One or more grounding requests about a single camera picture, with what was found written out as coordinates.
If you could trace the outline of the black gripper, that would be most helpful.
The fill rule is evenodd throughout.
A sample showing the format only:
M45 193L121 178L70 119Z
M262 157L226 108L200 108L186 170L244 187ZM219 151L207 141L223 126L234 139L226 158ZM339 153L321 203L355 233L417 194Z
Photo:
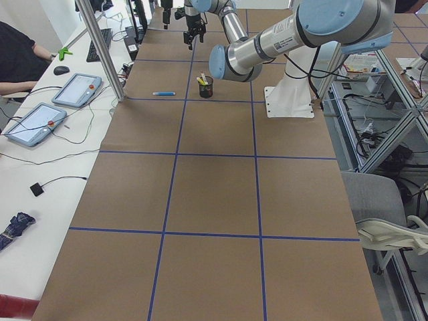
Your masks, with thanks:
M200 42L204 42L205 22L201 14L185 15L188 30L183 33L183 40L188 45L189 50L193 50L193 40L198 36Z

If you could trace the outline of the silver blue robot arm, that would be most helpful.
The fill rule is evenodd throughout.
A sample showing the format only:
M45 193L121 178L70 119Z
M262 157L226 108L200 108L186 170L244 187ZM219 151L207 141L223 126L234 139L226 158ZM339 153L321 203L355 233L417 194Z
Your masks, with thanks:
M263 62L302 46L336 41L345 55L383 49L392 40L394 13L394 1L302 1L295 13L257 35L216 45L209 70L216 79L250 82Z
M219 28L224 32L228 43L245 41L248 34L239 18L235 1L184 1L175 13L175 19L185 19L187 30L183 32L183 42L189 50L193 49L196 39L204 42L209 22L214 16L219 21Z

